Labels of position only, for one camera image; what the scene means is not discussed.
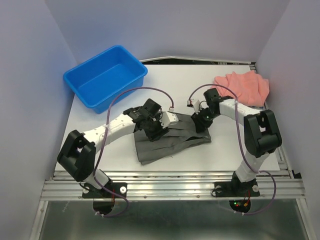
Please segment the grey skirt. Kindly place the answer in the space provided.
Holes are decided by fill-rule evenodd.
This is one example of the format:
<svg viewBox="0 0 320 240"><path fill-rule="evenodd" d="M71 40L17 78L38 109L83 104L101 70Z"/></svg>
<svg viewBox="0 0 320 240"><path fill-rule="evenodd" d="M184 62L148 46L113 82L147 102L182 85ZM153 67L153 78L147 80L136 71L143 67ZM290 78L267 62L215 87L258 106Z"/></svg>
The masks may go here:
<svg viewBox="0 0 320 240"><path fill-rule="evenodd" d="M190 115L176 114L178 123L169 126L169 132L157 141L149 141L144 131L134 133L137 159L147 165L165 157L177 154L187 148L212 142L208 130L197 133Z"/></svg>

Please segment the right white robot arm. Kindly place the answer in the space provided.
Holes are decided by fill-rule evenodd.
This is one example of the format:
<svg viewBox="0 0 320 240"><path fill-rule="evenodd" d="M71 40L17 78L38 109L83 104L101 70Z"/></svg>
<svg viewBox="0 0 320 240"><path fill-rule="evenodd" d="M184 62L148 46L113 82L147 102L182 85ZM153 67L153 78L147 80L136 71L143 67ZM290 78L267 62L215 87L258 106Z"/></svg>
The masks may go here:
<svg viewBox="0 0 320 240"><path fill-rule="evenodd" d="M243 126L244 141L239 142L242 162L230 181L215 184L216 197L240 197L246 193L259 196L257 174L268 156L282 145L282 137L275 114L271 110L257 110L239 103L234 96L220 96L216 88L204 92L206 107L199 100L189 98L191 116L197 133L206 131L219 116Z"/></svg>

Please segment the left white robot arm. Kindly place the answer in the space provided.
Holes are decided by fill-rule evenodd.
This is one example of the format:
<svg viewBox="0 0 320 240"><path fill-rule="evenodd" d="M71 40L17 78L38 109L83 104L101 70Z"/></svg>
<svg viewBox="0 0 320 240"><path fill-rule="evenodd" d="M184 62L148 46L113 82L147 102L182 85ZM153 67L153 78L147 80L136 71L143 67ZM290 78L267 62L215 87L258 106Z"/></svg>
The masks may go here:
<svg viewBox="0 0 320 240"><path fill-rule="evenodd" d="M173 112L161 109L159 104L148 99L144 105L131 107L92 130L71 131L61 147L57 162L75 181L91 185L100 197L108 196L112 180L98 169L96 154L102 154L105 146L137 131L144 131L151 142L159 140L179 120Z"/></svg>

